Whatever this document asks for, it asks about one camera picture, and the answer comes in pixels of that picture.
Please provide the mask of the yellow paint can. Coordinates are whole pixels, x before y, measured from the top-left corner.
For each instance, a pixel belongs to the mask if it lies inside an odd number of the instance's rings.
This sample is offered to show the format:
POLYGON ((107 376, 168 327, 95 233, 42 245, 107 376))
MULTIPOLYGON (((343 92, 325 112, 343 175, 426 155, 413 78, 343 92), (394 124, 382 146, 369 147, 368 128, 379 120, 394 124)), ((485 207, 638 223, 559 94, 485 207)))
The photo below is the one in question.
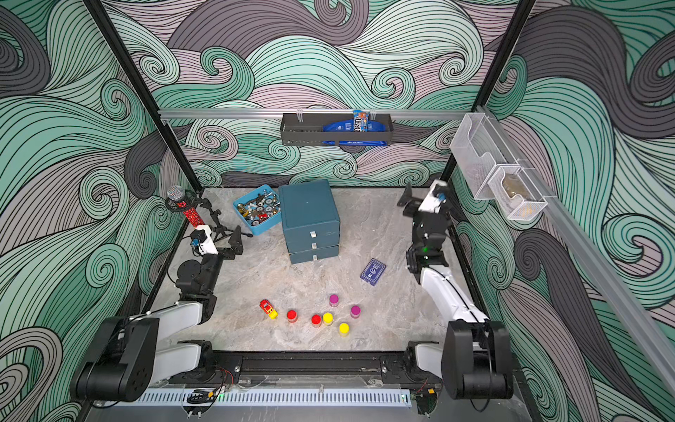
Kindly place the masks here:
POLYGON ((334 316, 330 312, 325 312, 322 316, 322 320, 325 325, 332 325, 334 321, 334 316))
POLYGON ((343 337, 346 337, 350 333, 350 325, 348 323, 342 323, 339 325, 339 334, 343 337))

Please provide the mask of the teal drawer cabinet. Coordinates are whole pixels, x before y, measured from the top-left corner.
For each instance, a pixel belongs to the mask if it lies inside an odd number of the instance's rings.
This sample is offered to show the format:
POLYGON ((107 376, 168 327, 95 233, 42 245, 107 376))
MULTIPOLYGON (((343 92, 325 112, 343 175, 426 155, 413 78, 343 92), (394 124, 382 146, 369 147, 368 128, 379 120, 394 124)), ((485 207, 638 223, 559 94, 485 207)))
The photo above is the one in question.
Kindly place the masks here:
POLYGON ((292 265, 339 255, 341 221, 327 180, 281 186, 279 199, 292 265))

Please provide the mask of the red paint can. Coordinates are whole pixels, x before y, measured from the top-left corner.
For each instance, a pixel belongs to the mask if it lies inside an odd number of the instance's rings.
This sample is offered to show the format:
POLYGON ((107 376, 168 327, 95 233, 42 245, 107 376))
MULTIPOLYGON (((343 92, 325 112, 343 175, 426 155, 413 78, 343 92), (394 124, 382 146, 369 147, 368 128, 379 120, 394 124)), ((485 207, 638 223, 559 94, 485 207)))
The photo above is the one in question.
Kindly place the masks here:
POLYGON ((311 317, 311 323, 314 325, 314 327, 320 327, 323 323, 323 318, 318 314, 314 314, 311 317))
POLYGON ((295 323, 297 321, 298 314, 294 309, 290 309, 287 313, 287 319, 289 323, 295 323))

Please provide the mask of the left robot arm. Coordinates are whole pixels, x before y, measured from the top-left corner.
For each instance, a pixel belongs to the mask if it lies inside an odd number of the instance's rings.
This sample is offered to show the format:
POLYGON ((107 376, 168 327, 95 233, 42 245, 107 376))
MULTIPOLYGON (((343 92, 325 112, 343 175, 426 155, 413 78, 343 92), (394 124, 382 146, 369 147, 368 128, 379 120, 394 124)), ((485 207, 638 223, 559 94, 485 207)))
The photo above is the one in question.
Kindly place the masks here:
POLYGON ((209 342, 171 344, 169 339, 212 318, 223 262, 244 252, 239 228, 232 230, 226 247, 216 246, 211 234, 207 225, 191 233, 200 258, 179 267, 177 302, 128 318, 113 316, 100 324, 71 378, 74 399, 133 402, 154 383, 207 366, 209 342))

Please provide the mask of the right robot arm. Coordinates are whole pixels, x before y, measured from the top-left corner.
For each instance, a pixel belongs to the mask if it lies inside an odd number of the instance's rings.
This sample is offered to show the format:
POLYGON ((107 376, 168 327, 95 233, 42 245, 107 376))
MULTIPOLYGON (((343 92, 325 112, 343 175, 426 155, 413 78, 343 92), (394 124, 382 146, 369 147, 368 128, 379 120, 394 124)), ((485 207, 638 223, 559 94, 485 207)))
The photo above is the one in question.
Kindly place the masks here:
POLYGON ((441 379, 453 399, 509 399, 513 396, 510 334, 465 294, 443 251, 451 225, 449 194, 448 183, 437 179, 423 198, 415 197, 411 185, 406 185, 397 202, 403 215, 412 219, 407 268, 446 322, 444 343, 416 344, 414 362, 441 379))

